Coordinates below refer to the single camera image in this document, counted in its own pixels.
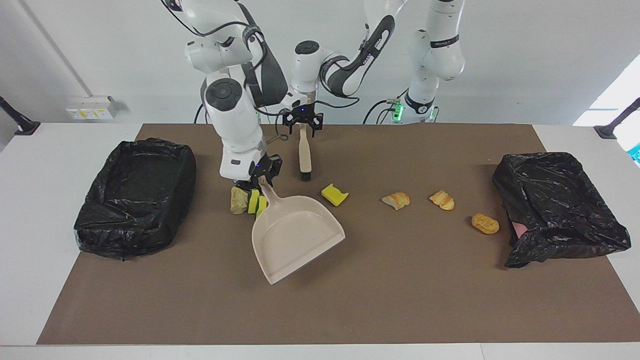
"green indicator light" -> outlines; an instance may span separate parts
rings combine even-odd
[[[404,106],[399,102],[396,103],[396,112],[394,113],[394,121],[400,122],[402,118],[402,112],[404,110]]]

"white table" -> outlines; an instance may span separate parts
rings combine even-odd
[[[640,343],[43,347],[35,343],[79,253],[72,230],[104,160],[139,124],[42,124],[0,152],[0,359],[640,359]],[[632,241],[640,241],[640,168],[591,128],[535,126],[572,153]],[[609,256],[640,307],[640,245]]]

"wall outlet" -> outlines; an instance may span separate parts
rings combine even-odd
[[[93,110],[94,108],[95,108],[94,102],[86,102],[82,104],[82,106],[80,107],[80,116],[82,116],[83,119],[87,119],[87,120],[99,119],[98,115],[96,115],[95,111]]]
[[[69,116],[74,119],[74,120],[83,120],[86,119],[86,117],[82,116],[80,114],[80,107],[82,106],[82,103],[77,102],[74,104],[71,104],[69,106],[67,106],[67,113],[69,114]]]
[[[93,111],[101,120],[113,120],[118,113],[118,108],[113,101],[110,102],[96,102],[93,107]]]
[[[118,113],[113,98],[110,96],[91,96],[73,98],[67,106],[67,113],[74,120],[113,120]]]

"pink object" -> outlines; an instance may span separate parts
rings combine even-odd
[[[516,235],[518,235],[518,239],[520,239],[522,235],[529,230],[526,226],[518,224],[517,222],[511,222],[511,224],[513,225],[513,229],[516,231]]]

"dustpan handle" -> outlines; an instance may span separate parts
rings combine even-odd
[[[260,187],[262,188],[262,194],[267,198],[269,204],[277,204],[280,200],[280,197],[278,196],[278,194],[276,194],[275,191],[273,191],[273,188],[267,182],[267,178],[265,176],[260,176],[258,178],[258,184],[260,184]]]

